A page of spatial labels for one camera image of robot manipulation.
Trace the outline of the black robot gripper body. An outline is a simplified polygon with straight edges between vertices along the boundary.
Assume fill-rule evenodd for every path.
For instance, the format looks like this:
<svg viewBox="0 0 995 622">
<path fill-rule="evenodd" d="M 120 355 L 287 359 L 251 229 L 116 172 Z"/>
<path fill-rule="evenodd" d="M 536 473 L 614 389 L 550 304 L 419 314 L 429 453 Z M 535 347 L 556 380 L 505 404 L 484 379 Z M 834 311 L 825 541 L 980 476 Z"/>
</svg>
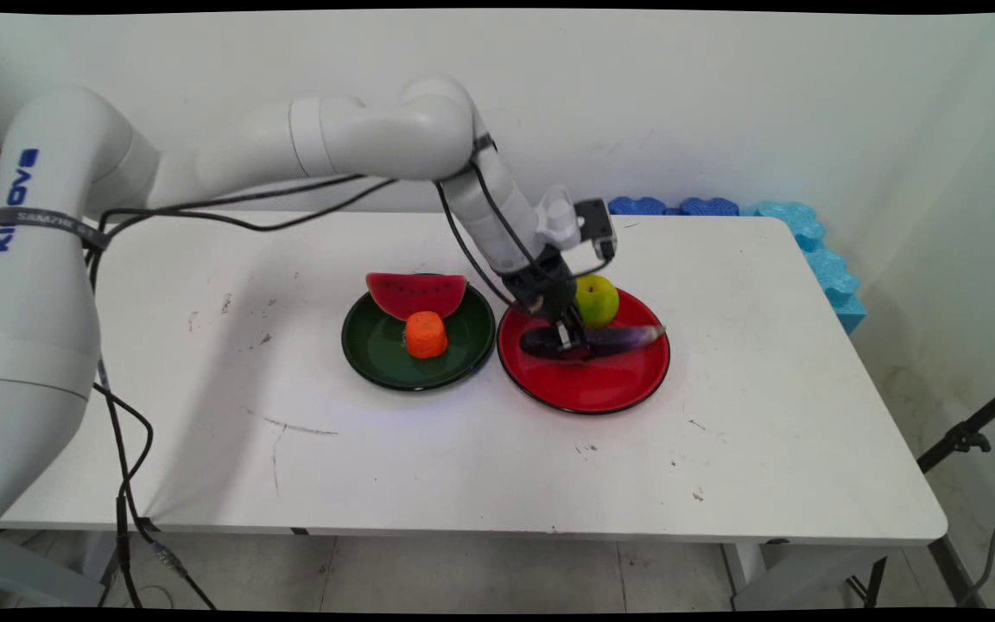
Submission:
<svg viewBox="0 0 995 622">
<path fill-rule="evenodd" d="M 531 265 L 501 273 L 500 278 L 515 299 L 514 307 L 522 314 L 526 314 L 523 303 L 540 294 L 548 296 L 551 314 L 561 314 L 570 302 L 575 302 L 576 280 L 560 249 L 553 245 L 545 245 Z"/>
</svg>

